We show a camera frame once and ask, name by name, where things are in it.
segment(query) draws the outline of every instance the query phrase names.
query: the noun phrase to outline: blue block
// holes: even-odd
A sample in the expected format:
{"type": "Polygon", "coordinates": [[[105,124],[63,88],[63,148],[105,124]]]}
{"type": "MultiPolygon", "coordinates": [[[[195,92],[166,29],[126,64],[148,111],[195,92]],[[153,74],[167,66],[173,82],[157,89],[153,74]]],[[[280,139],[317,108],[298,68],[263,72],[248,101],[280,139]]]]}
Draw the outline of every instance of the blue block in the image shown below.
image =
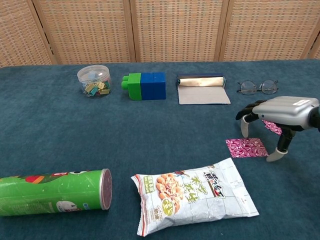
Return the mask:
{"type": "Polygon", "coordinates": [[[166,75],[164,72],[153,73],[153,99],[166,99],[166,75]]]}
{"type": "Polygon", "coordinates": [[[141,73],[140,78],[141,99],[154,99],[154,75],[152,73],[141,73]]]}

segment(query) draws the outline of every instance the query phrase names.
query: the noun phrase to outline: plastic container lid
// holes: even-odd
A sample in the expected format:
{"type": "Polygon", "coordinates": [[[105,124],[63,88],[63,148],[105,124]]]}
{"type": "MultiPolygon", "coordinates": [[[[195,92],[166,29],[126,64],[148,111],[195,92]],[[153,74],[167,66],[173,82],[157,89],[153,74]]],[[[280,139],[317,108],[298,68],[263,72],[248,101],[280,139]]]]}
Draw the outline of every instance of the plastic container lid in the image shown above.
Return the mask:
{"type": "Polygon", "coordinates": [[[86,66],[78,71],[77,77],[83,84],[105,82],[110,78],[109,68],[103,65],[86,66]]]}

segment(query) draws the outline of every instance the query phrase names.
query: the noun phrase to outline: woven panel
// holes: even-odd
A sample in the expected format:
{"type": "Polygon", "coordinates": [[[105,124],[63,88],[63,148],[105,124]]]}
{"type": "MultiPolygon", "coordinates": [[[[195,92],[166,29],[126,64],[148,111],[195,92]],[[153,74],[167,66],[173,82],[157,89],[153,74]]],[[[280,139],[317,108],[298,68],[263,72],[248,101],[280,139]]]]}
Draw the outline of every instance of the woven panel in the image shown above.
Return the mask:
{"type": "Polygon", "coordinates": [[[37,3],[61,64],[130,62],[123,1],[37,3]]]}
{"type": "Polygon", "coordinates": [[[320,17],[320,1],[234,0],[228,11],[224,61],[300,59],[320,17]]]}
{"type": "Polygon", "coordinates": [[[51,64],[26,0],[0,1],[0,67],[51,64]]]}
{"type": "Polygon", "coordinates": [[[213,61],[223,0],[134,0],[137,61],[213,61]]]}

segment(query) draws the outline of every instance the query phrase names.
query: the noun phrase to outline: pink paper square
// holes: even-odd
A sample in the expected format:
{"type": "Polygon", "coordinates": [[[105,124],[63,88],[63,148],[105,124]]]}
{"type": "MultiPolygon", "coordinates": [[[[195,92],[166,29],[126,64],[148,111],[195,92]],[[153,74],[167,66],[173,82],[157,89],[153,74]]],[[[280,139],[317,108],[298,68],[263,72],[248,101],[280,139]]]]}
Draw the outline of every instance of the pink paper square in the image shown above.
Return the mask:
{"type": "Polygon", "coordinates": [[[277,125],[274,122],[270,122],[270,121],[266,121],[266,120],[262,120],[262,122],[264,123],[264,126],[269,129],[271,132],[274,132],[278,135],[282,134],[282,130],[280,127],[277,127],[277,125]]]}
{"type": "Polygon", "coordinates": [[[266,157],[267,150],[260,138],[225,140],[232,158],[266,157]]]}

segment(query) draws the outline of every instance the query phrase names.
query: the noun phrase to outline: teal tablecloth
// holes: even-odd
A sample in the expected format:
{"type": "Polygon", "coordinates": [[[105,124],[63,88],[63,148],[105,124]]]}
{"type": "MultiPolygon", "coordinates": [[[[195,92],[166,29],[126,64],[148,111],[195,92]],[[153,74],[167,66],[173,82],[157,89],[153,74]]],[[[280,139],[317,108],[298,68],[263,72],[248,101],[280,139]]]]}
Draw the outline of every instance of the teal tablecloth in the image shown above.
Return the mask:
{"type": "MultiPolygon", "coordinates": [[[[80,92],[84,65],[0,69],[0,176],[100,170],[113,177],[109,211],[0,218],[0,239],[139,239],[140,197],[134,174],[199,168],[230,157],[225,140],[241,138],[237,112],[276,96],[319,97],[320,61],[112,63],[113,91],[103,98],[80,92]],[[122,76],[165,72],[167,99],[132,101],[122,76]],[[179,105],[177,73],[224,73],[231,105],[179,105]],[[278,80],[276,94],[245,96],[237,82],[278,80]]],[[[269,153],[278,137],[261,121],[250,126],[269,153]]],[[[298,132],[289,153],[235,158],[260,215],[169,227],[148,239],[293,240],[320,236],[320,134],[298,132]]]]}

